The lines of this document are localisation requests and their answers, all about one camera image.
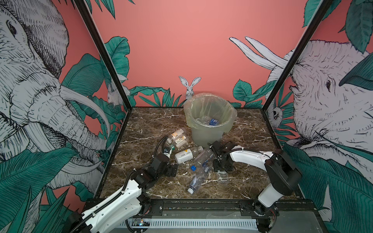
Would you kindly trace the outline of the blue label bottle white cap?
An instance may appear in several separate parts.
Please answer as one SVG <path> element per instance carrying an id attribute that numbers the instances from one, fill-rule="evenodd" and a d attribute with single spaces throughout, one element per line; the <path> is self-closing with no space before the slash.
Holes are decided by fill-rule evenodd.
<path id="1" fill-rule="evenodd" d="M 205 121 L 205 125 L 218 126 L 220 124 L 220 122 L 217 119 L 209 116 L 203 116 L 201 117 L 201 119 Z"/>

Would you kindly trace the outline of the tall white label water bottle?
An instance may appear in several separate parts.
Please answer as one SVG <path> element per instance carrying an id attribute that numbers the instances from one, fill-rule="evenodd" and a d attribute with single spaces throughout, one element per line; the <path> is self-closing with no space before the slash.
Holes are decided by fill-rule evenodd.
<path id="1" fill-rule="evenodd" d="M 219 183 L 229 183 L 229 174 L 226 171 L 217 171 Z"/>

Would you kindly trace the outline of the blue label water bottle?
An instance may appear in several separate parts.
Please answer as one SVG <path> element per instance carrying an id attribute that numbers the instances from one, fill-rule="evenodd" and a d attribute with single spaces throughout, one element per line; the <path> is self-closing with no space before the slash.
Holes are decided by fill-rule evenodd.
<path id="1" fill-rule="evenodd" d="M 201 118 L 197 118 L 196 121 L 199 122 L 200 124 L 205 124 L 205 121 Z"/>

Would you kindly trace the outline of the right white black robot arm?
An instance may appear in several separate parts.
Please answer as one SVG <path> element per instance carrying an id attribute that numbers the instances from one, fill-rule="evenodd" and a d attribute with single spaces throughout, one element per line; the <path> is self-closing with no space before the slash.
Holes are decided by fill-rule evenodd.
<path id="1" fill-rule="evenodd" d="M 264 188 L 249 207 L 258 216 L 275 211 L 275 203 L 283 196 L 292 195 L 302 179 L 302 172 L 290 156 L 281 149 L 259 151 L 244 148 L 231 141 L 221 144 L 215 141 L 208 145 L 216 159 L 214 167 L 232 171 L 234 163 L 243 163 L 265 171 L 270 184 Z"/>

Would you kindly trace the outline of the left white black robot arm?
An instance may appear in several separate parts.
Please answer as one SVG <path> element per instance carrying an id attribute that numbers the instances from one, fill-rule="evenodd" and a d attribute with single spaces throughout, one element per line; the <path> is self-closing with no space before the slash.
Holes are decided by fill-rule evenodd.
<path id="1" fill-rule="evenodd" d="M 125 184 L 100 203 L 85 210 L 74 212 L 66 220 L 63 233 L 108 233 L 120 223 L 151 208 L 145 192 L 162 176 L 175 177 L 177 164 L 170 164 L 170 153 L 160 153 L 139 170 L 133 170 Z"/>

